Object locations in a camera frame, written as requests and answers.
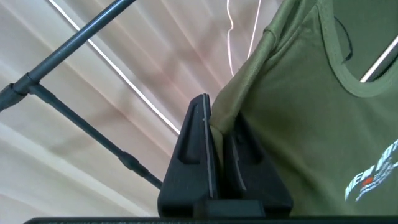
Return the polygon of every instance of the black pole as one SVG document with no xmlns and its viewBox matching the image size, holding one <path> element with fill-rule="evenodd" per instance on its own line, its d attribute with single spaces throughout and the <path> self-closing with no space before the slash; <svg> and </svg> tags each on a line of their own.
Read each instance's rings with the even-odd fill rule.
<svg viewBox="0 0 398 224">
<path fill-rule="evenodd" d="M 52 94 L 48 89 L 40 84 L 36 84 L 30 87 L 30 93 L 35 94 L 44 102 L 51 105 L 65 117 L 67 117 L 71 122 L 77 125 L 79 128 L 84 130 L 85 133 L 89 134 L 93 139 L 97 140 L 101 145 L 103 145 L 107 150 L 112 152 L 119 160 L 129 169 L 134 171 L 136 174 L 148 180 L 155 187 L 160 189 L 162 182 L 151 174 L 139 161 L 127 152 L 124 152 L 113 144 L 109 139 L 103 136 L 97 129 L 92 127 L 87 121 L 77 115 L 73 110 L 71 110 L 67 105 L 62 103 L 54 94 Z"/>
<path fill-rule="evenodd" d="M 42 63 L 33 68 L 32 71 L 26 73 L 15 84 L 5 87 L 0 92 L 0 111 L 20 102 L 29 93 L 29 88 L 32 85 L 38 84 L 44 76 L 74 53 L 75 50 L 122 13 L 134 1 L 116 0 L 87 23 L 79 32 L 69 38 L 61 47 L 44 59 Z"/>
</svg>

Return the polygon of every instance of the olive green t-shirt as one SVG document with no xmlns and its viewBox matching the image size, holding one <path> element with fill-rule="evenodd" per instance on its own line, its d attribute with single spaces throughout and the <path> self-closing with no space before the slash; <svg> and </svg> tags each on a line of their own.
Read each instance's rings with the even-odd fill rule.
<svg viewBox="0 0 398 224">
<path fill-rule="evenodd" d="M 359 82 L 397 34 L 395 0 L 284 1 L 213 104 L 217 150 L 241 111 L 291 215 L 398 215 L 398 62 Z"/>
</svg>

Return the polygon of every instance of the clothes hanger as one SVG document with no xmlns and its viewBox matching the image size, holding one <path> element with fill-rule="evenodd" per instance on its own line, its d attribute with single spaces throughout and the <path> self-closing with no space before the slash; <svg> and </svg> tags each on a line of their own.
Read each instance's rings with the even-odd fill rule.
<svg viewBox="0 0 398 224">
<path fill-rule="evenodd" d="M 360 82 L 365 83 L 368 82 L 368 80 L 370 81 L 372 78 L 374 78 L 375 71 L 380 67 L 380 64 L 383 63 L 383 61 L 394 50 L 394 48 L 395 50 L 398 50 L 398 48 L 396 48 L 397 44 L 398 44 L 398 35 L 387 47 L 387 49 L 380 55 L 380 57 L 376 60 L 376 62 L 369 68 L 369 70 L 365 73 L 365 75 L 360 79 Z"/>
</svg>

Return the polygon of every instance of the fabric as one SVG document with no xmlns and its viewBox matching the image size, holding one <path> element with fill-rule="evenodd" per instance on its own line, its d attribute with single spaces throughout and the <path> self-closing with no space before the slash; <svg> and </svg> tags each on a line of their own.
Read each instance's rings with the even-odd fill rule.
<svg viewBox="0 0 398 224">
<path fill-rule="evenodd" d="M 359 82 L 398 34 L 397 9 L 286 0 L 217 96 L 218 153 L 241 111 L 293 197 L 291 215 L 398 215 L 398 63 Z"/>
</svg>

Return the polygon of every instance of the ceiling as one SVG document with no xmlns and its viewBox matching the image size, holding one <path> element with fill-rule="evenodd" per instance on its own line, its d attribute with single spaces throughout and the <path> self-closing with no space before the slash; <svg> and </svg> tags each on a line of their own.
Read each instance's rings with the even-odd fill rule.
<svg viewBox="0 0 398 224">
<path fill-rule="evenodd" d="M 0 88 L 112 0 L 0 0 Z M 262 1 L 254 47 L 280 0 Z M 258 0 L 231 0 L 233 72 Z M 163 179 L 190 100 L 231 79 L 226 0 L 138 0 L 42 84 Z M 0 223 L 37 216 L 156 216 L 159 190 L 35 96 L 0 113 Z"/>
</svg>

